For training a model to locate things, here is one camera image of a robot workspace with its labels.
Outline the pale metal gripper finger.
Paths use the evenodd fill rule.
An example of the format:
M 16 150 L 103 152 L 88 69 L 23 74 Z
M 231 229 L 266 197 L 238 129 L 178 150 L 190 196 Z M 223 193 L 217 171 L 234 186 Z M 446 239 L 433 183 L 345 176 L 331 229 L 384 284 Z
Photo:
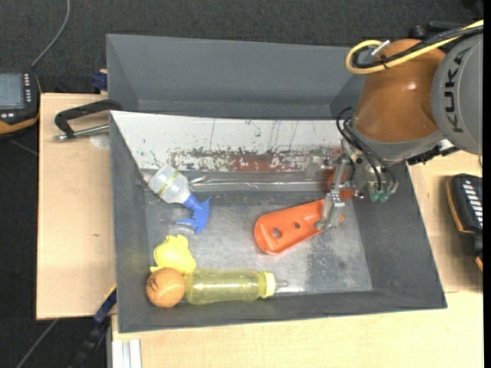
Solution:
M 321 218 L 315 223 L 317 230 L 337 228 L 341 222 L 341 216 L 345 203 L 338 193 L 328 193 L 325 196 Z
M 336 165 L 332 182 L 330 184 L 331 191 L 341 191 L 346 186 L 345 170 L 350 160 L 347 158 L 339 158 Z

